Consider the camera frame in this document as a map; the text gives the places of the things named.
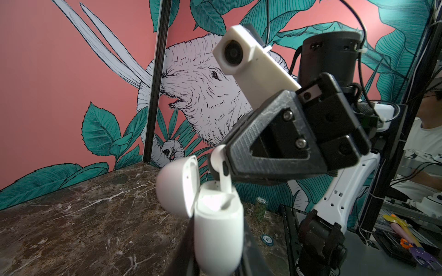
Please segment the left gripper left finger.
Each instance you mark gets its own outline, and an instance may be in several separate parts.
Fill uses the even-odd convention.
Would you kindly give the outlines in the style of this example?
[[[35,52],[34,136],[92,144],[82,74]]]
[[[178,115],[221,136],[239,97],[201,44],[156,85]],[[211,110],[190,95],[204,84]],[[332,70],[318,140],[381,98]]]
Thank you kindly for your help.
[[[165,276],[199,276],[200,268],[195,257],[194,248],[195,223],[192,217],[187,225],[184,236],[172,259],[171,264],[164,272]]]

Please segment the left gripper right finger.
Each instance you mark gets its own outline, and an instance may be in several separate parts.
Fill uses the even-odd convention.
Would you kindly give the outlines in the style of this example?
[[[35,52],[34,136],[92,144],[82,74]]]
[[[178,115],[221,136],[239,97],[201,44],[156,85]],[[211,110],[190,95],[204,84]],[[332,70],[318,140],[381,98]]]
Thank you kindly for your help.
[[[274,273],[266,264],[257,242],[246,221],[244,221],[244,247],[239,265],[241,276],[273,276]]]

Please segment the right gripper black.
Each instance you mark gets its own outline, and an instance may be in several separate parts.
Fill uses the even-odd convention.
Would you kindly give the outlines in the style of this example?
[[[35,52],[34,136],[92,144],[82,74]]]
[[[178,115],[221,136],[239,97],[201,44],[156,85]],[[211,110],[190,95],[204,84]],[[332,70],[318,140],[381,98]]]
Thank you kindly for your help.
[[[297,95],[276,93],[224,138],[232,181],[278,185],[352,167],[371,152],[334,76],[321,73]]]

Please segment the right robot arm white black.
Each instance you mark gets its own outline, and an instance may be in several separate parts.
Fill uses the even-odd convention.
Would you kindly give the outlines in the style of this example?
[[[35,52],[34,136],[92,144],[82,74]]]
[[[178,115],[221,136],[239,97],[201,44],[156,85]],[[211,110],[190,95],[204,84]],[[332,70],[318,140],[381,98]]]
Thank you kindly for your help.
[[[344,235],[357,194],[381,161],[371,139],[399,115],[395,103],[360,103],[367,30],[307,38],[296,50],[297,79],[270,56],[271,46],[251,26],[232,26],[213,54],[231,75],[252,111],[239,120],[208,161],[221,184],[273,185],[292,179],[334,176],[325,195],[300,223],[299,276],[327,276],[343,264]]]

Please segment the poker chip near right base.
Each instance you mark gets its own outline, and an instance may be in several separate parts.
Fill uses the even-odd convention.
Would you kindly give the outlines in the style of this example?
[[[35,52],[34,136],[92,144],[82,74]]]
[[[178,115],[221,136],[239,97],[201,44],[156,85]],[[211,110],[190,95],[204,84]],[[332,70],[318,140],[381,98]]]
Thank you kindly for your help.
[[[274,239],[269,235],[261,235],[261,240],[265,245],[269,247],[272,247],[274,245]]]

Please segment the green poker chip stack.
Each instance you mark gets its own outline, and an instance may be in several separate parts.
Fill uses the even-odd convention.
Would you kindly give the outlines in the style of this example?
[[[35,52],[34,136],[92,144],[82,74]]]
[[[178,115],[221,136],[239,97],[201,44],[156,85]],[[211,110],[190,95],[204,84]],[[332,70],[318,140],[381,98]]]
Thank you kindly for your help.
[[[263,221],[268,207],[268,201],[263,197],[257,197],[254,205],[254,216],[258,221]]]

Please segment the person in white shirt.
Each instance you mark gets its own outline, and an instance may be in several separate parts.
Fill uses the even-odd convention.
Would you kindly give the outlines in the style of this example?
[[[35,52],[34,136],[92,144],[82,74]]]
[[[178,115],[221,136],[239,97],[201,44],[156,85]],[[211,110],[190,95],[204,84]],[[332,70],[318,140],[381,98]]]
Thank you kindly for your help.
[[[442,153],[442,78],[437,77],[425,92],[404,146],[406,155],[413,151],[436,156]],[[421,201],[442,190],[442,178],[419,172],[410,180],[388,189],[387,196],[396,200]]]

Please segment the black mounting rail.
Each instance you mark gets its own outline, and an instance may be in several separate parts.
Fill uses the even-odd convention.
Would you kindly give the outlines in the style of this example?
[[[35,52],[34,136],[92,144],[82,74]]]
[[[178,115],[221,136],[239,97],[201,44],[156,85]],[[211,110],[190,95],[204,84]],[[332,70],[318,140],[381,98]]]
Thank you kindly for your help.
[[[287,256],[291,276],[297,276],[298,259],[302,250],[299,242],[298,228],[299,222],[296,211],[286,205],[280,204],[278,208],[280,216],[283,218],[285,241],[287,244]]]

